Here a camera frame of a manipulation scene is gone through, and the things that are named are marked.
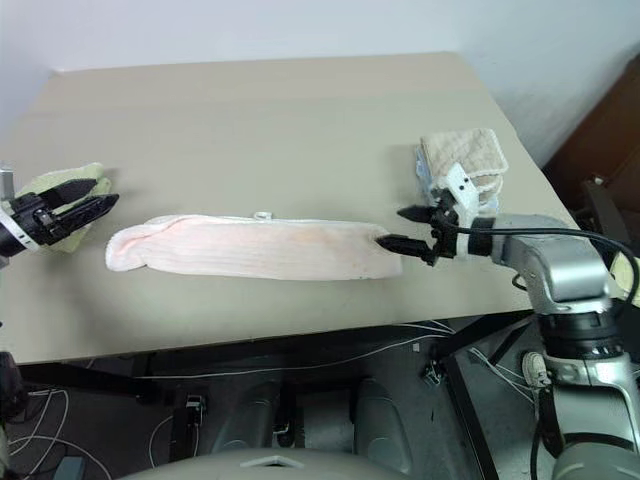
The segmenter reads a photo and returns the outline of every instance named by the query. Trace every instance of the beige table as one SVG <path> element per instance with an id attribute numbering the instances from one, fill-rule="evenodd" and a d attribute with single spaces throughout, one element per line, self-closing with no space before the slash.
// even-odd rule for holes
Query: beige table
<path id="1" fill-rule="evenodd" d="M 0 157 L 18 186 L 102 162 L 121 195 L 74 255 L 2 272 L 0 349 L 21 363 L 234 342 L 526 308 L 487 259 L 403 259 L 400 278 L 288 282 L 104 266 L 118 230 L 175 213 L 372 222 L 419 201 L 413 148 L 490 127 L 509 161 L 503 211 L 568 213 L 471 69 L 453 54 L 211 63 L 53 77 Z"/>

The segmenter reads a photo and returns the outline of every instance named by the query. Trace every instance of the white towel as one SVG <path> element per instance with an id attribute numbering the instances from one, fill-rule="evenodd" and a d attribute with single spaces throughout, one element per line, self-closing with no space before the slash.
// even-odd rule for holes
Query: white towel
<path id="1" fill-rule="evenodd" d="M 418 175 L 423 181 L 427 177 L 427 189 L 431 189 L 432 184 L 437 184 L 439 178 L 446 176 L 454 163 L 459 163 L 478 189 L 481 210 L 497 210 L 502 174 L 509 165 L 493 130 L 473 128 L 436 132 L 425 135 L 420 140 Z M 428 174 L 421 172 L 424 167 L 428 169 Z"/>
<path id="2" fill-rule="evenodd" d="M 146 265 L 181 274 L 277 280 L 373 279 L 402 273 L 400 256 L 375 242 L 389 233 L 382 227 L 264 217 L 154 218 L 112 237 L 107 267 L 122 272 Z"/>

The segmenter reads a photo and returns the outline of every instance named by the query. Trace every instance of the floor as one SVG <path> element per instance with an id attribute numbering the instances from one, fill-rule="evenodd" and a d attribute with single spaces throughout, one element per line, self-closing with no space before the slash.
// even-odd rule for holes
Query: floor
<path id="1" fill-rule="evenodd" d="M 462 328 L 464 320 L 452 322 L 454 328 Z M 416 330 L 416 336 L 424 334 Z M 461 480 L 480 478 L 472 453 L 465 443 L 455 413 L 450 405 L 444 386 L 431 387 L 420 379 L 425 366 L 425 352 L 430 340 L 392 348 L 359 361 L 335 367 L 296 372 L 305 378 L 331 378 L 335 376 L 373 376 L 392 395 L 412 448 L 414 478 Z M 333 359 L 348 358 L 379 347 L 358 345 L 350 348 L 332 348 Z M 530 327 L 520 341 L 501 362 L 508 368 L 517 368 L 517 358 L 524 349 L 540 349 L 540 341 L 534 326 Z M 326 357 L 327 352 L 308 352 L 309 361 Z M 481 417 L 485 434 L 493 452 L 501 478 L 528 479 L 529 451 L 533 435 L 533 408 L 526 399 L 493 375 L 481 362 L 471 355 L 458 356 L 467 379 L 476 409 Z M 243 368 L 260 368 L 278 364 L 282 359 L 260 357 L 235 362 L 226 368 L 238 371 Z M 126 372 L 131 366 L 127 359 L 98 359 L 92 368 L 113 372 Z M 201 429 L 198 454 L 211 450 L 217 433 L 231 412 L 239 395 L 251 386 L 266 380 L 280 380 L 281 373 L 254 374 L 221 377 L 198 381 L 209 390 L 209 414 Z M 34 402 L 44 401 L 45 397 Z M 346 419 L 346 403 L 332 398 L 309 398 L 310 405 L 324 405 L 323 413 L 309 408 L 305 415 L 305 433 L 308 446 L 345 451 L 350 448 L 352 430 Z M 64 398 L 54 395 L 47 415 L 38 433 L 53 435 L 60 424 L 64 411 Z M 113 478 L 120 478 L 150 468 L 148 441 L 154 427 L 171 415 L 170 406 L 139 405 L 129 398 L 106 397 L 80 392 L 70 392 L 68 416 L 61 438 L 70 440 L 93 453 L 102 461 Z M 9 426 L 10 438 L 29 435 L 36 418 L 26 425 Z M 153 444 L 153 455 L 157 464 L 166 462 L 170 423 L 159 431 Z M 32 444 L 14 457 L 14 468 L 27 472 L 42 455 L 48 442 L 33 440 Z M 55 447 L 43 470 L 54 466 L 64 454 L 62 447 Z M 541 451 L 539 478 L 550 477 L 551 459 Z M 47 480 L 53 473 L 43 473 L 38 478 Z M 86 480 L 104 479 L 104 473 L 93 462 L 87 463 Z"/>

